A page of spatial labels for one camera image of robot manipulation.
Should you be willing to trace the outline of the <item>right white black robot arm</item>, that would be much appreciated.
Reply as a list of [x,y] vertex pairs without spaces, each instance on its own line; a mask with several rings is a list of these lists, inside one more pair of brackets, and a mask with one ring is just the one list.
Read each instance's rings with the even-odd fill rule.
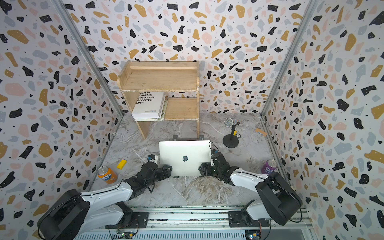
[[271,219],[284,226],[301,209],[303,202],[288,182],[278,173],[256,174],[231,166],[224,155],[211,151],[211,162],[199,166],[202,176],[234,187],[242,187],[258,194],[260,202],[251,200],[241,211],[229,214],[234,227],[253,227],[261,221]]

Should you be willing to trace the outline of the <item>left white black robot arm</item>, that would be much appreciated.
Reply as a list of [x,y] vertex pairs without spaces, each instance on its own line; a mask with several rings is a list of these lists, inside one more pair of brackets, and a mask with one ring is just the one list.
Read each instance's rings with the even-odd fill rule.
[[65,192],[38,220],[38,235],[43,240],[72,240],[77,235],[101,228],[123,228],[133,223],[133,211],[126,204],[152,192],[156,182],[171,177],[172,167],[144,163],[134,176],[105,189]]

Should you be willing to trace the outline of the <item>silver laptop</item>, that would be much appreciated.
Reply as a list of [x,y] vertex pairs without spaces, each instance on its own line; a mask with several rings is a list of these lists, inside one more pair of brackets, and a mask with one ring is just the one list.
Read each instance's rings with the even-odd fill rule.
[[211,161],[209,141],[159,142],[160,162],[172,167],[172,177],[199,176],[199,167]]

